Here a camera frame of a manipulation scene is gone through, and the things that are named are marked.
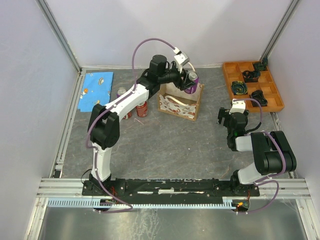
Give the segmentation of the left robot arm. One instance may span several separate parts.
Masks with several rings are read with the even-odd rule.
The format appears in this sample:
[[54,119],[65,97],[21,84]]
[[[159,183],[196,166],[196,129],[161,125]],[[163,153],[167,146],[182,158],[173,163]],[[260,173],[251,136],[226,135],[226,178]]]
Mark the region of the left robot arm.
[[163,55],[154,55],[149,67],[128,91],[106,105],[96,104],[93,107],[86,147],[93,149],[93,166],[89,178],[99,195],[106,195],[111,189],[111,152],[120,138],[121,120],[128,112],[154,96],[163,84],[172,83],[181,91],[194,86],[195,82],[184,69],[189,62],[189,57],[183,52],[175,55],[172,62],[168,62]]

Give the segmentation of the red soda can back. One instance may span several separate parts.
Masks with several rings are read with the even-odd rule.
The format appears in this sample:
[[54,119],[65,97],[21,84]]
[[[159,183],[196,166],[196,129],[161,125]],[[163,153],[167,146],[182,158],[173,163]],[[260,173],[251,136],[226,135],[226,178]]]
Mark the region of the red soda can back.
[[131,117],[132,117],[132,112],[129,111],[129,112],[123,117],[123,119],[124,119],[124,120],[127,120],[127,119],[129,119],[129,118],[131,118]]

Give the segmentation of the purple Fanta can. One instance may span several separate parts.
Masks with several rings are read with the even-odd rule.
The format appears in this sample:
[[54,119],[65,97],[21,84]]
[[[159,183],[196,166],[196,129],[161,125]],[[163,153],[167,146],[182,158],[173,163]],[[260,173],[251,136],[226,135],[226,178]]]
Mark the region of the purple Fanta can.
[[120,96],[124,95],[127,90],[124,87],[120,87],[116,92],[116,97],[119,98]]
[[187,94],[194,94],[198,87],[199,75],[196,71],[192,70],[188,72],[187,79],[190,80],[193,83],[193,85],[185,89],[184,92]]

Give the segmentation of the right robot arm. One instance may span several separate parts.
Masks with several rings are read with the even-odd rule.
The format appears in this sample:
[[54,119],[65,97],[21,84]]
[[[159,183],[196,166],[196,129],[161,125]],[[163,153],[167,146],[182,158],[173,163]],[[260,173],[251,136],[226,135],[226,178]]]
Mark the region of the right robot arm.
[[253,132],[246,130],[249,111],[232,112],[221,107],[217,120],[227,129],[227,146],[233,152],[252,152],[253,163],[233,172],[230,180],[217,181],[214,189],[225,194],[245,196],[273,177],[292,172],[297,160],[283,131]]

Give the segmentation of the red soda can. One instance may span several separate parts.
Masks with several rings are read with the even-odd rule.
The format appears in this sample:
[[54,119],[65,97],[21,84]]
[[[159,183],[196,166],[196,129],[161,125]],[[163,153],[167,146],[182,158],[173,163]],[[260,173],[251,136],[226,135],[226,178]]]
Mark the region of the red soda can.
[[123,119],[124,119],[124,120],[127,120],[127,119],[129,119],[129,118],[131,118],[131,117],[132,117],[132,112],[129,111],[129,112],[123,117]]
[[148,103],[147,101],[141,102],[139,103],[136,107],[135,107],[137,116],[140,118],[146,117],[148,115]]

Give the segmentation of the red soda can front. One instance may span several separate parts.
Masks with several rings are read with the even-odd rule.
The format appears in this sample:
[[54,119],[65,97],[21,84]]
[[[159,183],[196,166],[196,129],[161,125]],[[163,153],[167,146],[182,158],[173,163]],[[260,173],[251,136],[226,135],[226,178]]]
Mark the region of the red soda can front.
[[148,103],[147,101],[141,102],[139,103],[136,107],[135,107],[137,116],[140,118],[146,117],[148,115]]

